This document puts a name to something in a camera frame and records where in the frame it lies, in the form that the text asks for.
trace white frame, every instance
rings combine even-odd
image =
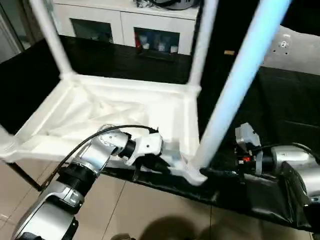
[[[75,30],[70,19],[108,23],[111,26],[113,42],[120,45],[124,44],[119,11],[62,4],[55,4],[54,9],[58,20],[61,23],[59,34],[76,37]]]
[[[134,28],[152,29],[165,32],[179,33],[179,54],[190,55],[194,29],[194,20],[174,17],[145,15],[131,12],[121,12],[124,44],[135,47]]]

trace glass cabinet door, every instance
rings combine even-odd
[[[121,12],[124,44],[167,53],[190,55],[195,21]]]
[[[59,34],[124,44],[119,11],[62,4],[54,8],[60,21]]]
[[[165,53],[179,51],[180,33],[134,27],[135,46]]]

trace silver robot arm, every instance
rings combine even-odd
[[[320,165],[312,151],[299,143],[262,146],[249,123],[235,129],[238,167],[242,174],[285,174],[292,179],[299,202],[307,207],[320,204]]]
[[[59,177],[40,194],[17,224],[13,240],[71,240],[78,228],[75,214],[107,165],[110,156],[120,156],[131,165],[146,154],[159,155],[163,140],[158,132],[135,140],[120,130],[96,136],[83,146]]]

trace tiled floor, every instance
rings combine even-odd
[[[42,182],[56,163],[19,164]],[[9,240],[38,193],[0,164],[0,240]],[[210,207],[109,176],[101,176],[76,216],[75,240],[110,240],[129,234],[137,240],[310,240],[305,231]]]

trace black tablecloth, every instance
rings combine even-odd
[[[173,62],[143,58],[134,47],[62,37],[73,69],[85,75],[184,84],[188,80],[191,57],[177,55]],[[222,55],[212,71],[202,79],[198,98],[199,132],[202,134],[234,56]],[[43,40],[25,52],[0,64],[2,114],[0,124],[15,134],[59,82],[59,71]],[[249,122],[263,144],[299,142],[320,154],[320,77],[311,74],[261,68],[226,137],[213,167],[235,167],[234,129]],[[132,181],[133,171],[106,168],[104,173]],[[285,179],[250,176],[246,185],[237,181],[210,178],[201,187],[183,178],[141,173],[136,181],[162,191],[231,209],[285,226],[312,229],[303,209]]]

